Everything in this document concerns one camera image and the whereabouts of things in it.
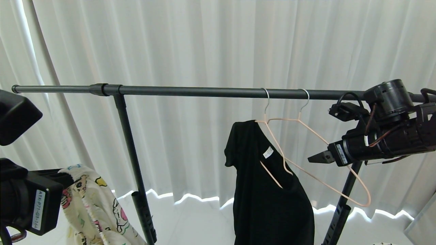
clothes rack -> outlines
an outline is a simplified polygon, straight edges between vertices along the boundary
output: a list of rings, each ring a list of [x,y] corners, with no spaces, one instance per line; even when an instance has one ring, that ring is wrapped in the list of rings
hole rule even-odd
[[[153,226],[151,212],[147,201],[138,155],[133,141],[129,117],[127,115],[124,95],[160,95],[160,96],[195,96],[195,97],[228,97],[228,98],[267,98],[262,88],[202,88],[202,87],[158,87],[158,86],[125,86],[98,83],[85,86],[12,86],[14,93],[91,93],[99,96],[113,96],[118,110],[123,134],[129,152],[134,177],[138,191],[132,193],[133,202],[149,245],[157,241],[156,231]],[[310,99],[338,100],[347,91],[343,90],[307,90]],[[307,94],[299,89],[268,89],[271,99],[307,99]],[[363,99],[363,91],[353,91]],[[421,94],[409,93],[413,102],[424,102]],[[429,96],[430,101],[436,102],[436,95]],[[346,95],[344,100],[356,100],[352,95]],[[362,162],[352,164],[352,168],[358,173]],[[353,188],[356,177],[348,174],[342,193],[349,195]],[[347,199],[339,198],[336,211],[330,223],[326,237],[322,245],[336,245],[350,213],[350,206],[346,205]]]

rack leg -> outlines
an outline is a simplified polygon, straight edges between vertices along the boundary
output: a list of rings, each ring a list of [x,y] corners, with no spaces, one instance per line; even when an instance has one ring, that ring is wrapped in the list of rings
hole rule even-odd
[[[358,174],[362,162],[353,163],[351,168]],[[350,172],[348,174],[347,180],[345,181],[342,193],[346,196],[350,196],[351,190],[353,189],[354,183],[356,182],[356,177]],[[331,219],[330,226],[328,228],[327,234],[324,238],[322,245],[336,245],[339,241],[339,237],[344,229],[345,222],[347,221],[348,215],[350,214],[351,207],[347,205],[347,199],[341,196],[336,206],[336,210]]]
[[[156,230],[154,229],[151,219],[150,207],[148,206],[147,195],[142,180],[141,168],[139,166],[138,155],[136,154],[135,143],[133,142],[132,129],[130,128],[129,117],[127,115],[126,100],[121,94],[113,96],[115,105],[118,110],[121,127],[123,128],[124,138],[126,140],[127,150],[129,151],[130,162],[133,168],[138,191],[132,193],[132,199],[139,216],[142,231],[148,245],[154,245],[157,241]]]

horizontal bar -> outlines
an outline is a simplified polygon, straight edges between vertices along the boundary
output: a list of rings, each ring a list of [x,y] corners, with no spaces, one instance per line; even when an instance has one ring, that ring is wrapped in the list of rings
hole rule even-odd
[[[113,93],[114,87],[107,87],[107,94]],[[15,93],[90,93],[89,86],[20,86],[14,85]],[[307,90],[310,99],[338,100],[346,90]],[[227,97],[227,98],[267,98],[262,88],[202,88],[202,87],[156,87],[156,86],[124,86],[119,87],[123,95],[160,95],[160,96],[194,96],[194,97]],[[363,91],[353,91],[363,99]],[[268,89],[272,99],[307,99],[307,94],[301,89]],[[413,102],[424,102],[421,94],[410,94]],[[436,95],[429,96],[436,102]],[[352,95],[346,95],[344,100],[356,100]]]

empty hanger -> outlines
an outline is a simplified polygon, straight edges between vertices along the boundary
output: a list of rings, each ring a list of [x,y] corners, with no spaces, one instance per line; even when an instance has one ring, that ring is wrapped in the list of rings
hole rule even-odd
[[[288,162],[292,163],[294,166],[296,166],[297,168],[299,168],[300,170],[302,170],[303,172],[307,173],[309,176],[311,176],[311,177],[314,178],[315,180],[319,181],[321,184],[327,186],[328,188],[332,189],[332,190],[335,191],[336,193],[340,194],[340,195],[343,196],[344,198],[350,200],[351,202],[353,202],[353,203],[355,203],[355,204],[357,204],[357,205],[359,205],[359,206],[362,206],[362,207],[368,207],[368,206],[371,204],[371,194],[369,193],[369,190],[368,190],[368,188],[366,187],[366,185],[363,183],[362,179],[359,177],[359,175],[358,175],[358,174],[357,174],[357,173],[356,173],[356,172],[355,172],[355,171],[354,171],[350,166],[347,166],[348,169],[349,169],[349,170],[351,171],[351,173],[356,177],[356,179],[357,179],[357,180],[362,184],[362,187],[363,187],[363,188],[365,189],[365,191],[366,191],[366,194],[367,194],[367,197],[368,197],[368,202],[367,202],[366,204],[361,204],[361,203],[358,203],[357,201],[355,201],[354,199],[351,199],[349,196],[347,196],[347,195],[341,193],[340,191],[336,190],[335,188],[333,188],[333,187],[330,186],[329,184],[327,184],[327,183],[323,182],[322,180],[318,179],[316,176],[310,174],[309,172],[305,171],[302,167],[298,166],[298,165],[295,164],[293,161],[291,161],[291,160],[289,160],[288,158],[286,158],[286,156],[284,155],[284,153],[283,153],[283,151],[282,151],[282,149],[281,149],[279,143],[277,142],[277,140],[276,140],[276,138],[275,138],[273,132],[271,131],[271,129],[270,129],[268,123],[269,123],[270,121],[272,121],[272,120],[295,121],[295,122],[299,122],[300,124],[302,124],[303,126],[305,126],[308,130],[310,130],[313,134],[315,134],[315,135],[316,135],[319,139],[321,139],[324,143],[326,143],[327,145],[329,144],[329,143],[328,143],[328,142],[327,142],[323,137],[321,137],[317,132],[315,132],[315,131],[314,131],[313,129],[311,129],[308,125],[306,125],[305,123],[303,123],[303,122],[300,120],[300,119],[301,119],[301,112],[302,112],[303,108],[304,108],[305,106],[307,106],[307,104],[309,103],[309,100],[310,100],[309,92],[308,92],[307,90],[305,90],[305,89],[301,89],[301,90],[303,90],[304,92],[306,92],[306,94],[307,94],[307,101],[306,101],[306,104],[303,105],[303,106],[300,108],[300,111],[299,111],[299,113],[298,113],[298,118],[297,118],[297,119],[273,118],[273,119],[269,119],[269,120],[267,121],[267,120],[266,120],[266,110],[267,110],[267,108],[268,108],[268,106],[269,106],[269,93],[268,93],[268,90],[267,90],[267,89],[265,89],[265,88],[262,88],[262,89],[264,89],[265,92],[266,92],[266,95],[267,95],[267,97],[268,97],[268,103],[267,103],[267,105],[266,105],[266,107],[265,107],[265,111],[264,111],[264,120],[263,120],[263,121],[258,121],[258,120],[256,120],[256,122],[264,123],[264,124],[266,125],[266,127],[267,127],[269,133],[271,134],[272,138],[274,139],[274,142],[276,143],[276,145],[277,145],[278,148],[279,148],[280,154],[281,154],[282,157],[283,157],[283,168],[285,169],[285,171],[288,172],[289,174],[293,175],[293,173],[292,173],[291,171],[289,171],[288,169],[286,169],[286,161],[288,161]],[[263,165],[262,162],[261,162],[261,164],[262,164],[262,166],[265,168],[265,170],[268,172],[268,174],[271,176],[271,178],[273,178],[273,180],[277,183],[277,185],[278,185],[279,187],[283,188],[283,187],[279,184],[279,182],[274,178],[274,176],[273,176],[273,175],[268,171],[268,169]]]

black t-shirt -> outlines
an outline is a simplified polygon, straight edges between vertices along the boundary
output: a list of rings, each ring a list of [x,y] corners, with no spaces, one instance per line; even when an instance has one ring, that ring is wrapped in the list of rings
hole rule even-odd
[[[237,170],[235,245],[313,245],[315,225],[309,199],[297,176],[283,169],[282,156],[258,123],[234,123],[225,155],[225,165]]]

